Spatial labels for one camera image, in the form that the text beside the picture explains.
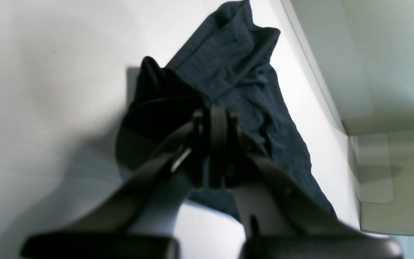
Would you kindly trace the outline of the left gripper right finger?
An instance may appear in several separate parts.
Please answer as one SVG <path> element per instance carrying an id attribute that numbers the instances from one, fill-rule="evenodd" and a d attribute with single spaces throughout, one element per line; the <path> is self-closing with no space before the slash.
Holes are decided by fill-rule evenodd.
<path id="1" fill-rule="evenodd" d="M 244 223 L 240 259 L 402 259 L 391 238 L 364 235 L 327 213 L 227 113 L 227 187 Z"/>

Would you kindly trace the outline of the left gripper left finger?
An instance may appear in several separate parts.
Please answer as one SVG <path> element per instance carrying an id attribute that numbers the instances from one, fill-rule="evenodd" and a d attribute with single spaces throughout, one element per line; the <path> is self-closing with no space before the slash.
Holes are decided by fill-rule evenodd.
<path id="1" fill-rule="evenodd" d="M 190 193 L 224 186 L 229 113 L 196 110 L 136 174 L 87 215 L 57 231 L 29 237 L 27 259 L 179 259 L 172 235 Z"/>

